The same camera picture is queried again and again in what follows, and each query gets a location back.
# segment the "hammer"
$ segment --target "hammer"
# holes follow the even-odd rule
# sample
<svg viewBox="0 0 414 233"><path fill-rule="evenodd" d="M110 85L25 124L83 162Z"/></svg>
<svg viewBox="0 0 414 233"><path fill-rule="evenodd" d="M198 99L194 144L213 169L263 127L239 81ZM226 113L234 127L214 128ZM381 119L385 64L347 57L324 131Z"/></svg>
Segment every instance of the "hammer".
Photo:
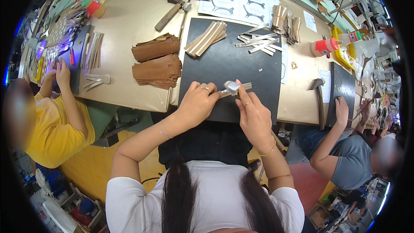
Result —
<svg viewBox="0 0 414 233"><path fill-rule="evenodd" d="M319 129L323 130L325 128L324 123L324 111L323 111L323 100L322 100L322 86L325 84L324 79L315 79L310 86L309 90L316 89L316 94L318 95L318 109L319 109Z"/></svg>
<svg viewBox="0 0 414 233"><path fill-rule="evenodd" d="M175 3L175 6L166 13L161 20L155 25L155 29L158 32L161 32L162 29L167 25L167 23L173 18L173 16L182 8L184 11L188 11L191 8L191 3L188 3L183 0L167 0L169 3Z"/></svg>

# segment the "white ribbed top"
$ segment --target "white ribbed top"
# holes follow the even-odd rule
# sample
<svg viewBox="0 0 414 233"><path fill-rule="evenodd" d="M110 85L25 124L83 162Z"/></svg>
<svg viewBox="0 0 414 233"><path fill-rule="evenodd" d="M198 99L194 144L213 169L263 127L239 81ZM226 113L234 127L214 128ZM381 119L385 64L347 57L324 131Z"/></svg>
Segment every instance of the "white ribbed top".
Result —
<svg viewBox="0 0 414 233"><path fill-rule="evenodd" d="M192 221L194 233L207 233L221 228L251 229L239 187L247 168L218 161L190 161L186 165L192 180L198 181ZM117 177L109 180L106 220L111 233L162 231L161 202L165 175L149 194L135 179ZM276 189L269 198L274 203L285 232L300 233L305 215L297 191L282 187Z"/></svg>

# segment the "yellow shirt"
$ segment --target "yellow shirt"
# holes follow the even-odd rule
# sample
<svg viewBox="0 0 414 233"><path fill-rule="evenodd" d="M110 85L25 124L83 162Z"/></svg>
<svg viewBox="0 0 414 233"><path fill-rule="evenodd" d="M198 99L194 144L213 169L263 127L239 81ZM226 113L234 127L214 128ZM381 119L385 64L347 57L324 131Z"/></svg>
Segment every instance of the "yellow shirt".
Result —
<svg viewBox="0 0 414 233"><path fill-rule="evenodd" d="M84 103L76 101L85 119L88 138L69 124L62 96L44 98L34 96L36 102L36 125L26 153L47 168L56 168L83 147L95 141L95 131Z"/></svg>

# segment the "gray shirt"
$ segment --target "gray shirt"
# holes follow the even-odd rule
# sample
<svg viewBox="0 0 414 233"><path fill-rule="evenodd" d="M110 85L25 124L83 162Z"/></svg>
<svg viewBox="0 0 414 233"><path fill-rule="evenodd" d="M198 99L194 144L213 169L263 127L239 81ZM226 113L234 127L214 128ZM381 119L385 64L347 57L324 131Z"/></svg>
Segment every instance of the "gray shirt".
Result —
<svg viewBox="0 0 414 233"><path fill-rule="evenodd" d="M371 148L361 136L350 136L338 142L329 154L339 157L331 180L339 188L356 189L373 176Z"/></svg>

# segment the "wooden hammer handle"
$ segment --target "wooden hammer handle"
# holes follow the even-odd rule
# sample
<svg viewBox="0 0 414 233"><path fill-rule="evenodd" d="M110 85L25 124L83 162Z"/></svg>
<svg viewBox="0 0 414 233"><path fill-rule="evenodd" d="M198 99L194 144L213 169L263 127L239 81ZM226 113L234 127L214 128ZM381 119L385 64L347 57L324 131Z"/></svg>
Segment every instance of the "wooden hammer handle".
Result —
<svg viewBox="0 0 414 233"><path fill-rule="evenodd" d="M323 111L323 99L322 99L322 86L319 85L316 88L316 94L318 95L318 109L319 109L319 129L323 130L325 128L325 119Z"/></svg>
<svg viewBox="0 0 414 233"><path fill-rule="evenodd" d="M154 27L157 31L161 32L162 29L167 25L167 23L173 18L173 16L179 11L181 8L181 4L177 3L173 8L166 13L161 20L157 23L157 25Z"/></svg>

